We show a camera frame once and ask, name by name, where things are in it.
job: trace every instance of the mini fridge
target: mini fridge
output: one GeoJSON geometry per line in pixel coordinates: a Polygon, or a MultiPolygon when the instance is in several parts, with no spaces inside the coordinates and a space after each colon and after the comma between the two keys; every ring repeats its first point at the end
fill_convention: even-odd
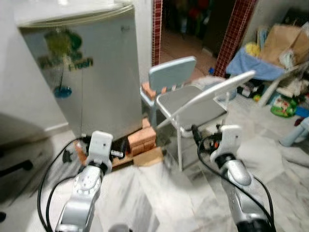
{"type": "Polygon", "coordinates": [[[134,6],[17,0],[15,21],[76,136],[141,128],[134,6]]]}

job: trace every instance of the marble floor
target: marble floor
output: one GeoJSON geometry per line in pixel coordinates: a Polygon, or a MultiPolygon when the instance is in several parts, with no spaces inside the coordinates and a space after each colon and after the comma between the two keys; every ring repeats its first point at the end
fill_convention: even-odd
{"type": "MultiPolygon", "coordinates": [[[[278,232],[306,232],[309,228],[309,143],[283,147],[277,141],[293,129],[294,118],[274,116],[268,107],[237,95],[228,107],[227,124],[243,127],[238,158],[268,187],[274,204],[278,232]]],[[[17,147],[0,159],[0,169],[31,159],[34,168],[19,170],[0,179],[0,211],[7,218],[1,232],[43,232],[36,211],[39,180],[46,165],[72,139],[71,131],[47,140],[17,147]]],[[[165,160],[150,167],[129,166],[103,179],[96,203],[92,231],[108,231],[115,223],[126,223],[134,232],[236,232],[221,180],[197,161],[197,147],[183,139],[183,172],[174,159],[175,131],[158,131],[157,142],[166,149],[165,160]]],[[[43,191],[42,203],[54,183],[76,173],[78,164],[56,163],[43,191]]],[[[72,182],[59,186],[51,203],[53,228],[72,182]]]]}

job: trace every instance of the white folding chair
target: white folding chair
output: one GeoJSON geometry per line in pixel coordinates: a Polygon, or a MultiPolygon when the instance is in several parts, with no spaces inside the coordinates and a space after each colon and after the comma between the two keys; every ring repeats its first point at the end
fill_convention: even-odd
{"type": "Polygon", "coordinates": [[[224,119],[227,109],[220,102],[214,100],[216,96],[227,93],[237,86],[254,77],[255,71],[245,72],[231,79],[223,81],[205,91],[196,86],[187,85],[172,92],[160,94],[156,99],[158,109],[166,119],[157,126],[157,129],[172,123],[177,130],[177,152],[180,171],[183,170],[181,151],[182,135],[191,134],[193,124],[208,126],[224,119]]]}
{"type": "MultiPolygon", "coordinates": [[[[161,93],[163,87],[170,90],[173,86],[180,87],[188,80],[197,63],[195,57],[185,57],[172,60],[163,64],[153,66],[149,70],[149,85],[156,91],[156,97],[161,93]]],[[[149,121],[155,128],[156,122],[156,102],[151,100],[140,88],[142,101],[150,108],[149,121]]]]}

